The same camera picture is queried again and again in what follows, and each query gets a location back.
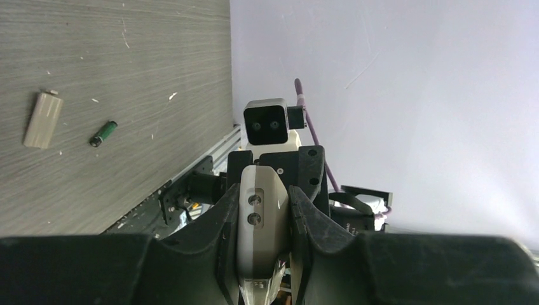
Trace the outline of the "green battery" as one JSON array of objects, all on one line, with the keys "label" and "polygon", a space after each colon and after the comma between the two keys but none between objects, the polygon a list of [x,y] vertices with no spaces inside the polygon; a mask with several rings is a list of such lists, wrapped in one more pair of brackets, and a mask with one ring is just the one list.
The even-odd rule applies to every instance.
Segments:
[{"label": "green battery", "polygon": [[108,121],[88,141],[92,147],[99,147],[110,134],[117,128],[115,121]]}]

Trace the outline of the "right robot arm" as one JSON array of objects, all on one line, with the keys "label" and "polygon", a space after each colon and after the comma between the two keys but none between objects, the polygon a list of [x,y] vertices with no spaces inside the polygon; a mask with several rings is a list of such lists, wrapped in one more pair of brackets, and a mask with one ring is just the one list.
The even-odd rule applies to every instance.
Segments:
[{"label": "right robot arm", "polygon": [[253,150],[230,153],[227,183],[240,186],[242,227],[268,236],[286,233],[291,207],[288,188],[295,186],[351,234],[382,230],[392,194],[349,186],[330,193],[325,166],[322,146],[259,154]]}]

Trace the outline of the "white remote control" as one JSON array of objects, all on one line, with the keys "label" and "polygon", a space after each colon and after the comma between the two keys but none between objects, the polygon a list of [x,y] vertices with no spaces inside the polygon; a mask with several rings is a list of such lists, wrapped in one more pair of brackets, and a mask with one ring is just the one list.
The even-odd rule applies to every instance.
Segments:
[{"label": "white remote control", "polygon": [[245,304],[271,304],[290,252],[289,195],[270,166],[249,165],[240,179],[236,271]]}]

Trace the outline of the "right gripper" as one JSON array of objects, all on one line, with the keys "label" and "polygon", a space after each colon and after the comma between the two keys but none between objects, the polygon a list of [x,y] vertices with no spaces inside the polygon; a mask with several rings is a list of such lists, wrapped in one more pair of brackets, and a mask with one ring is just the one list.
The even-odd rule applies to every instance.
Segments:
[{"label": "right gripper", "polygon": [[243,169],[249,165],[281,170],[278,176],[285,187],[300,187],[322,213],[330,214],[325,149],[322,146],[301,146],[296,151],[264,153],[259,157],[249,150],[233,151],[228,154],[227,187],[239,183]]}]

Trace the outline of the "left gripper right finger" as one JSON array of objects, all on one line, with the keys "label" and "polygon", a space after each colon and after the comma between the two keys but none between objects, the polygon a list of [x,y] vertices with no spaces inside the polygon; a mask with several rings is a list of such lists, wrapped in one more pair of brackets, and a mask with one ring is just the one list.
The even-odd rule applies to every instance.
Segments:
[{"label": "left gripper right finger", "polygon": [[296,186],[292,291],[296,304],[537,304],[527,250],[495,236],[351,234]]}]

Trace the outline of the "beige battery cover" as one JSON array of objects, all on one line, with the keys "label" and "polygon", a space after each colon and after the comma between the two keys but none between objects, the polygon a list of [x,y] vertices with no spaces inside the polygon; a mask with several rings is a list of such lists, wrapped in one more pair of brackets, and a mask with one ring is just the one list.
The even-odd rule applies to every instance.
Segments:
[{"label": "beige battery cover", "polygon": [[25,147],[49,147],[63,104],[64,100],[58,97],[56,90],[38,93],[23,141]]}]

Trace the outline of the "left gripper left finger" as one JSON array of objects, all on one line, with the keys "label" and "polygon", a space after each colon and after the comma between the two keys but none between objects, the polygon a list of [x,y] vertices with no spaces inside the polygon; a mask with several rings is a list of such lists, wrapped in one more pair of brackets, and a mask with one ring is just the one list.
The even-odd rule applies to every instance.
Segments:
[{"label": "left gripper left finger", "polygon": [[239,186],[158,240],[146,234],[1,240],[2,304],[236,304]]}]

